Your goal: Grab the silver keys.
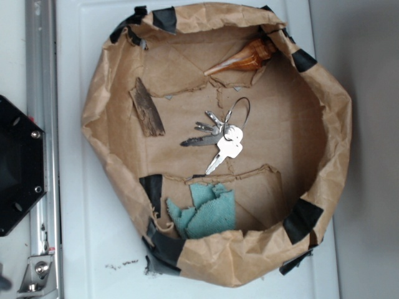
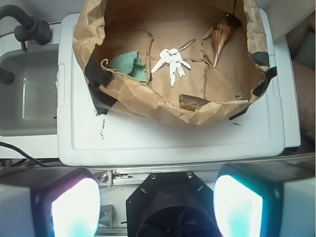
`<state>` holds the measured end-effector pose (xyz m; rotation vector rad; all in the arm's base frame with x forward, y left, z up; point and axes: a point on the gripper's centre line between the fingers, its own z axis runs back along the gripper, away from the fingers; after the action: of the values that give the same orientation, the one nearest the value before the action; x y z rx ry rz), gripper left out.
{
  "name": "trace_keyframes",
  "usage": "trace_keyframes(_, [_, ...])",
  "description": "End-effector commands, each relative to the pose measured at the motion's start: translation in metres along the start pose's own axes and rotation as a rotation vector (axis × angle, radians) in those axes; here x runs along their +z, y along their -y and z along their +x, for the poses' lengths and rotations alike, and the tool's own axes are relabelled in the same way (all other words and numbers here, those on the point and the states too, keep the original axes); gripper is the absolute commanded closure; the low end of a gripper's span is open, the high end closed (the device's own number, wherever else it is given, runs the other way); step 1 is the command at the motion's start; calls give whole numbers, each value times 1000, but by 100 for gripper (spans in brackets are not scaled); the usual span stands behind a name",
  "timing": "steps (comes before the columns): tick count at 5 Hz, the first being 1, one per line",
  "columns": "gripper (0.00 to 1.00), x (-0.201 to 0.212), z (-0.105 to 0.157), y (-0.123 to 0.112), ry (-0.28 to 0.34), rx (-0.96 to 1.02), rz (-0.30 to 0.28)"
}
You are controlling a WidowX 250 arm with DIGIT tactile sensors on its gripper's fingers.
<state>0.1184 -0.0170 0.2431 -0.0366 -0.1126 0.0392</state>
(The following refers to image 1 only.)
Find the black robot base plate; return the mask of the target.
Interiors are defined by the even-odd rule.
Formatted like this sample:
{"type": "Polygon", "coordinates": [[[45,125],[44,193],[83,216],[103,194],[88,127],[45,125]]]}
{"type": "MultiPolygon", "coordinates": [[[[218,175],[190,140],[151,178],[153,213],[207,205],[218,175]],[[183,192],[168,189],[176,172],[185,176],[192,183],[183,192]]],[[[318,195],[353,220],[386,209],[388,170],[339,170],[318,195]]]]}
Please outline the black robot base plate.
{"type": "Polygon", "coordinates": [[[45,193],[44,131],[1,96],[1,236],[45,193]]]}

